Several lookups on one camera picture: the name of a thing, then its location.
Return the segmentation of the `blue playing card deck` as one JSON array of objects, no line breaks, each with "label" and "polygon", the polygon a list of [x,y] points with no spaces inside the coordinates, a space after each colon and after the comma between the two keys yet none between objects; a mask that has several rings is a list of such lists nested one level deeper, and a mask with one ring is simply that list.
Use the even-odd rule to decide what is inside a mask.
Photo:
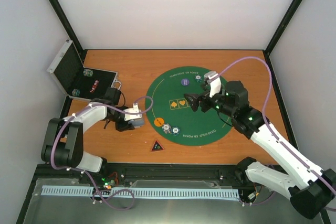
[{"label": "blue playing card deck", "polygon": [[132,119],[129,121],[129,123],[135,128],[138,129],[144,125],[144,119],[139,118],[139,119]]}]

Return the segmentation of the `blue green poker chip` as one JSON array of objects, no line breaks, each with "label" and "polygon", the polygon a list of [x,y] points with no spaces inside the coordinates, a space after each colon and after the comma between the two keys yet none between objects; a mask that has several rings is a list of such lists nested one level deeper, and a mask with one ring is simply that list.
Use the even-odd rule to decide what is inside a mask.
[{"label": "blue green poker chip", "polygon": [[178,126],[174,126],[174,127],[172,127],[172,129],[171,129],[171,133],[172,133],[173,135],[179,135],[179,133],[180,133],[180,128],[179,128]]}]

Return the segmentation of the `white purple poker chip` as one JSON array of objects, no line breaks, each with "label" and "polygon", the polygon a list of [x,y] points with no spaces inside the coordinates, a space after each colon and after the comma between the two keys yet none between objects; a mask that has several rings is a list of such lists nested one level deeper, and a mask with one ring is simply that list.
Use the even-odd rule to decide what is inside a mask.
[{"label": "white purple poker chip", "polygon": [[172,127],[168,123],[165,123],[165,124],[162,125],[162,130],[165,134],[171,134],[172,133]]}]

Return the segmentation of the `orange small blind button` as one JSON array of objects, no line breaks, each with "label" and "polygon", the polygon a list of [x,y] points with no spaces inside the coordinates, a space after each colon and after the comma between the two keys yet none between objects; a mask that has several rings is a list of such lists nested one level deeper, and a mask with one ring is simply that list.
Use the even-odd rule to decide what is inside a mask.
[{"label": "orange small blind button", "polygon": [[156,127],[162,127],[164,125],[164,123],[165,123],[165,121],[164,121],[163,118],[158,117],[158,118],[154,119],[154,125]]}]

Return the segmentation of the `teal poker chip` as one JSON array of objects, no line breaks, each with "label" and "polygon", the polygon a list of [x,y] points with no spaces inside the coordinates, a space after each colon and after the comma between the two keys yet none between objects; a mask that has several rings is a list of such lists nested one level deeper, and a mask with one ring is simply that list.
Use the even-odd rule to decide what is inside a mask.
[{"label": "teal poker chip", "polygon": [[200,75],[195,76],[195,81],[196,82],[202,82],[203,78]]}]

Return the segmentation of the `blue big blind button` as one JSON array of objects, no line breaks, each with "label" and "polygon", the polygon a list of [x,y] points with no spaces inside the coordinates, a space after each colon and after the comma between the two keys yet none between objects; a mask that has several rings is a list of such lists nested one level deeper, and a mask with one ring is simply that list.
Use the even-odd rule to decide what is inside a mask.
[{"label": "blue big blind button", "polygon": [[184,87],[189,86],[190,85],[189,79],[187,79],[187,78],[182,79],[181,80],[181,85],[184,86]]}]

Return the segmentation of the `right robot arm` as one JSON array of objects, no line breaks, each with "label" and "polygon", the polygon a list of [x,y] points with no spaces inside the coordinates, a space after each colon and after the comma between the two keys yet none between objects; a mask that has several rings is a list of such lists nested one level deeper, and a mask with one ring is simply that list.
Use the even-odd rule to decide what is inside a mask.
[{"label": "right robot arm", "polygon": [[269,168],[246,158],[245,178],[290,200],[294,209],[313,219],[335,199],[335,171],[314,164],[276,130],[259,110],[250,106],[248,91],[240,81],[212,85],[200,94],[184,94],[193,111],[214,109],[228,116],[233,128],[264,149],[284,170]]}]

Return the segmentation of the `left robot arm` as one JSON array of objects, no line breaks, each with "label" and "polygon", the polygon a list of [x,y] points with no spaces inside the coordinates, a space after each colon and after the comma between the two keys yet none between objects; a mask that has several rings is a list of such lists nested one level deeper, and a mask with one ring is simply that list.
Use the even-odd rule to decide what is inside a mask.
[{"label": "left robot arm", "polygon": [[41,160],[56,169],[89,171],[97,183],[106,182],[109,177],[109,170],[104,167],[107,160],[84,151],[83,135],[99,121],[105,121],[106,125],[114,122],[119,132],[134,130],[134,120],[127,120],[125,114],[133,110],[118,105],[121,97],[124,95],[119,89],[108,88],[101,98],[92,99],[91,105],[72,116],[51,119],[41,149]]}]

